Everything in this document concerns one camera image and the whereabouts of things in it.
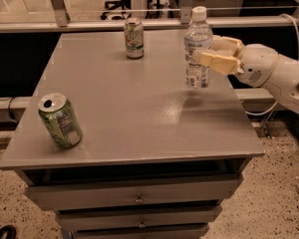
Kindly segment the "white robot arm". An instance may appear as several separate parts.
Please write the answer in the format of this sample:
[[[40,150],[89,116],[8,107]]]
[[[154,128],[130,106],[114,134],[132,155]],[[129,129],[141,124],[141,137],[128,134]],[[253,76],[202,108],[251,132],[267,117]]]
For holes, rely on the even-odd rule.
[[[208,49],[194,51],[195,62],[222,75],[234,75],[253,88],[266,89],[275,101],[299,115],[299,61],[262,44],[214,35]]]

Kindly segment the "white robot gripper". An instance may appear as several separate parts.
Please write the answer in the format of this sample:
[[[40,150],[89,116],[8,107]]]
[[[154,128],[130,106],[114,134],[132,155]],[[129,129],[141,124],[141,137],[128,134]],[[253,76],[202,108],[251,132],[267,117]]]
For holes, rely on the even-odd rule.
[[[278,60],[272,48],[261,44],[244,46],[240,39],[226,36],[214,35],[210,49],[200,53],[197,60],[201,65],[222,75],[236,73],[239,82],[253,88],[267,81]]]

